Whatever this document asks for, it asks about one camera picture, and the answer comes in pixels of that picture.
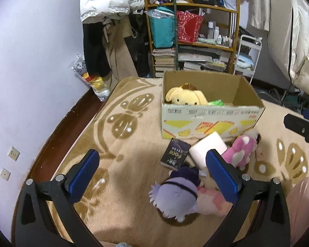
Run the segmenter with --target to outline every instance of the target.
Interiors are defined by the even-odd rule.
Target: white bottle
[[[213,36],[213,39],[215,40],[215,42],[217,41],[219,34],[220,34],[219,28],[218,26],[216,26],[214,30],[214,36]]]
[[[209,21],[207,39],[213,39],[213,37],[214,37],[214,22]]]
[[[218,36],[217,43],[218,44],[222,44],[222,36],[221,36],[221,34]]]

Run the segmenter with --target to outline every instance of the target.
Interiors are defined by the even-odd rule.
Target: teal bag
[[[174,11],[162,6],[157,9],[174,14]],[[149,16],[149,20],[154,46],[156,48],[171,47],[175,39],[174,17],[158,19]]]

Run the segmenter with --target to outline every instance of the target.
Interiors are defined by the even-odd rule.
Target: pink plush body
[[[222,158],[234,167],[243,167],[249,163],[249,156],[255,148],[256,140],[248,135],[242,135],[222,154]]]

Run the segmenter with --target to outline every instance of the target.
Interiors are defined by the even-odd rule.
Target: beige blanket
[[[149,203],[151,184],[168,177],[168,169],[159,162],[169,143],[161,134],[161,85],[161,79],[122,80],[57,170],[56,174],[66,173],[90,148],[99,151],[100,166],[74,206],[100,241],[125,241],[134,247],[201,247],[223,220],[199,215],[176,226],[162,220]],[[264,103],[266,110],[255,127],[262,140],[245,171],[258,180],[276,176],[288,192],[309,176],[309,145],[284,128],[283,118],[290,110]],[[210,178],[204,182],[206,187],[215,187]],[[50,208],[60,233],[69,239],[52,205]],[[248,218],[238,238],[249,222]]]

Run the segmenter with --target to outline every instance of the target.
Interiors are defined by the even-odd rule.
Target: pink plush toy
[[[222,158],[234,167],[244,167],[249,163],[249,156],[256,150],[260,140],[260,134],[254,129],[250,129],[235,140],[232,147],[222,154]]]

